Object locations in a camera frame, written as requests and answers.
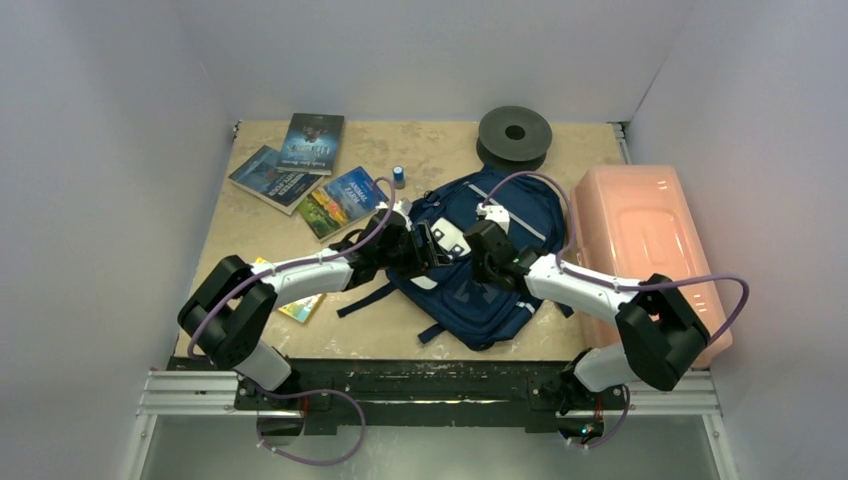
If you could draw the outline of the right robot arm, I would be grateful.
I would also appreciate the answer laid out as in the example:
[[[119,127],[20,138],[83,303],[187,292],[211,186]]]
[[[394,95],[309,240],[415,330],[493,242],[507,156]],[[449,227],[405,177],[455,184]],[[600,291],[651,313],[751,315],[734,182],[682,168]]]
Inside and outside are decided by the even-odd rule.
[[[584,407],[601,391],[633,381],[671,391],[707,346],[708,330],[663,275],[617,279],[540,248],[517,249],[491,220],[474,224],[464,240],[476,281],[570,306],[617,329],[619,343],[580,355],[562,379],[563,397],[573,406]]]

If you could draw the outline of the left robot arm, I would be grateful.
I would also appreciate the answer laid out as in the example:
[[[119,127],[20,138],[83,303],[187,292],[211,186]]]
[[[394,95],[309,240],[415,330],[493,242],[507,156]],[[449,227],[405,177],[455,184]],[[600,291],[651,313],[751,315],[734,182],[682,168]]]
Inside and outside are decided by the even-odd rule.
[[[190,356],[201,351],[217,369],[257,384],[272,408],[284,409],[297,399],[298,382],[285,356],[261,339],[272,313],[307,297],[352,290],[380,270],[417,278],[451,262],[428,221],[414,223],[382,207],[365,228],[312,255],[253,264],[237,255],[223,258],[181,308],[177,323],[190,337]]]

